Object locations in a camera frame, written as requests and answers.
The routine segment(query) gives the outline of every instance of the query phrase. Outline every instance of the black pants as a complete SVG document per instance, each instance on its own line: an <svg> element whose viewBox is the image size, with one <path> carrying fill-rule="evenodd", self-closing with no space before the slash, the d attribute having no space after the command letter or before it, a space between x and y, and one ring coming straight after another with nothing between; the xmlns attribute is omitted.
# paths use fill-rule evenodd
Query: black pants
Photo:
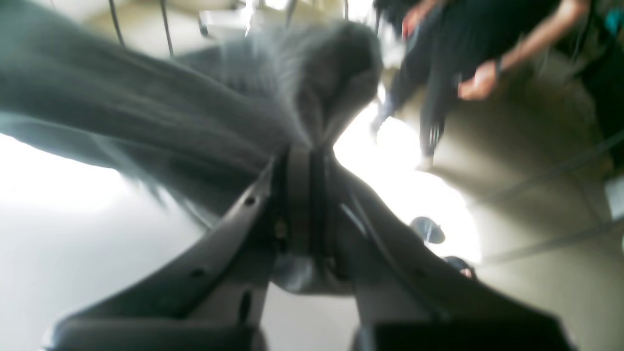
<svg viewBox="0 0 624 351"><path fill-rule="evenodd" d="M514 41L493 38L496 33L475 33L450 22L441 13L435 23L424 22L417 37L407 42L406 55L394 76L382 114L400 110L416 89L427 84L421 109L420 143L424 156L433 156L444 119L459 100L457 87L474 75L480 64L501 55Z"/></svg>

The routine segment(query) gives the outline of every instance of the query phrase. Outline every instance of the black shirt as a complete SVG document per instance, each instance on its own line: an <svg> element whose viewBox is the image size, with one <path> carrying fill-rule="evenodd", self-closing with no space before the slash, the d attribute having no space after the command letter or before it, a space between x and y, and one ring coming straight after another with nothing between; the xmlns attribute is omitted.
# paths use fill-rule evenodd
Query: black shirt
<svg viewBox="0 0 624 351"><path fill-rule="evenodd" d="M453 0L439 24L438 42L448 51L487 57L509 50L551 15L561 0Z"/></svg>

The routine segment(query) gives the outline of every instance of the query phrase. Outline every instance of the shoe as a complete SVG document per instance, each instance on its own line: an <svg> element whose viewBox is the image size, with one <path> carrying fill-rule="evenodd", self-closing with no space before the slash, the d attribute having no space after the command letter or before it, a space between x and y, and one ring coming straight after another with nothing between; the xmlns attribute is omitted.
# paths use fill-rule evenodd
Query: shoe
<svg viewBox="0 0 624 351"><path fill-rule="evenodd" d="M428 172L433 168L433 156L423 156L416 166L417 171Z"/></svg>
<svg viewBox="0 0 624 351"><path fill-rule="evenodd" d="M389 94L386 94L386 102L384 104L379 105L379 110L377 116L371 121L370 133L371 138L373 138L373 142L377 144L377 134L381 129L381 125L384 124L386 119L392 115L394 109L392 108L392 104L390 103L391 98Z"/></svg>

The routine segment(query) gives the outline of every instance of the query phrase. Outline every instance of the wire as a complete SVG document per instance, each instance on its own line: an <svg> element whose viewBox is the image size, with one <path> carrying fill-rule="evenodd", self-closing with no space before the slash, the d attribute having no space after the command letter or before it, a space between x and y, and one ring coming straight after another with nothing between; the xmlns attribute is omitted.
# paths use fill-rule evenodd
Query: wire
<svg viewBox="0 0 624 351"><path fill-rule="evenodd" d="M520 125L518 125L518 123L520 123L523 120L523 117L520 116L517 112L520 108L515 108L512 109L512 114L515 118L512 119L512 122L514 124L517 125L517 129L522 129L522 127ZM548 129L547 134L550 136L549 139L557 139L557 131L552 127L546 127ZM529 137L529 139L534 139L535 143L537 143L536 140L536 136L531 136L531 135L527 135L527 137ZM551 164L557 164L558 160L557 157L555 155L553 155L551 152L548 151L548 147L538 147L542 153L542 155L544 155ZM585 203L585 205L587 206L587 209L592 217L592 219L594 220L594 224L598 224L600 222L602 222L602 216L598 213L598 211L596 210L595 206L592 204L588 194L587 194L587 190L581 180L581 178L579 178L578 175L574 174L574 173L569 173L568 177L570 178L570 182L572 183L572 186L574 186L574 188L576 188L576 190L578 190L579 194L581 194L582 198L583 198L583 202Z"/></svg>
<svg viewBox="0 0 624 351"><path fill-rule="evenodd" d="M121 29L119 28L119 20L117 19L117 10L115 8L115 0L109 0L110 4L110 15L113 17L113 24L115 25L115 31L117 32L117 37L119 38L119 44L122 47L125 47L124 37L121 35Z"/></svg>
<svg viewBox="0 0 624 351"><path fill-rule="evenodd" d="M581 230L572 235L566 235L554 240L546 241L535 246L526 247L523 249L511 250L503 254L497 254L485 257L483 263L479 267L488 267L491 265L503 264L514 260L526 259L527 257L535 256L547 251L560 249L562 247L575 244L577 242L591 239L602 234L611 232L613 229L623 227L624 217L617 220L613 220L608 223L602 223L595 227Z"/></svg>
<svg viewBox="0 0 624 351"><path fill-rule="evenodd" d="M167 45L169 45L169 55L173 57L173 44L169 33L169 21L167 20L167 0L160 0L160 10L162 11L162 21L165 24L165 34L167 35Z"/></svg>
<svg viewBox="0 0 624 351"><path fill-rule="evenodd" d="M381 11L375 9L375 35L379 35L379 22L381 22Z"/></svg>
<svg viewBox="0 0 624 351"><path fill-rule="evenodd" d="M288 0L288 4L286 5L286 28L290 27L290 22L293 20L298 2L298 0Z"/></svg>
<svg viewBox="0 0 624 351"><path fill-rule="evenodd" d="M475 200L473 203L469 204L467 207L468 209L473 209L475 207L484 205L486 203L497 202L506 197L510 197L520 192L523 192L533 187L535 184L544 182L549 179L556 178L568 171L572 171L576 168L579 168L580 166L586 164L587 162L597 158L598 156L602 155L606 151L609 151L612 147L615 147L617 144L621 143L622 141L624 141L624 130L618 132L614 136L611 136L609 139L598 144L593 149L589 149L581 153L580 155L574 157L573 159L570 159L569 161L565 161L547 170L546 172L538 175L537 177L534 177L533 179L529 179L525 182L495 191L490 195L486 195L478 200Z"/></svg>
<svg viewBox="0 0 624 351"><path fill-rule="evenodd" d="M581 50L585 46L585 42L587 41L587 34L589 33L589 29L592 25L594 16L596 16L596 0L591 0L589 5L589 14L587 16L587 22L583 26L581 33L577 39L577 42L574 46L574 51L572 52L572 62L576 62Z"/></svg>

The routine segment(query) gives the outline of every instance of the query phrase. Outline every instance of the bright light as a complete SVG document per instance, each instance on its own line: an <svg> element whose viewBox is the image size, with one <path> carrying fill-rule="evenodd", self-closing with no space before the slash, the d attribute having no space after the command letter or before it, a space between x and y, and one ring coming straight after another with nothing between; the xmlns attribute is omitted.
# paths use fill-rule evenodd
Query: bright light
<svg viewBox="0 0 624 351"><path fill-rule="evenodd" d="M386 102L386 87L381 83L377 86L377 98L381 104Z"/></svg>
<svg viewBox="0 0 624 351"><path fill-rule="evenodd" d="M286 5L288 5L288 0L265 0L265 4L268 7L281 11L286 9Z"/></svg>
<svg viewBox="0 0 624 351"><path fill-rule="evenodd" d="M245 22L245 36L247 36L251 30L251 22L256 14L254 0L247 0L245 7L241 10L240 14Z"/></svg>
<svg viewBox="0 0 624 351"><path fill-rule="evenodd" d="M0 134L0 204L92 212L121 195L117 171L48 154Z"/></svg>
<svg viewBox="0 0 624 351"><path fill-rule="evenodd" d="M405 123L388 119L375 146L369 123L377 113L378 105L370 104L340 137L334 146L340 163L368 183L405 224L420 216L438 223L446 241L428 245L435 254L479 263L479 236L460 193L440 177L414 171L420 159L418 135Z"/></svg>
<svg viewBox="0 0 624 351"><path fill-rule="evenodd" d="M357 0L349 2L349 20L363 21L373 9L373 0Z"/></svg>

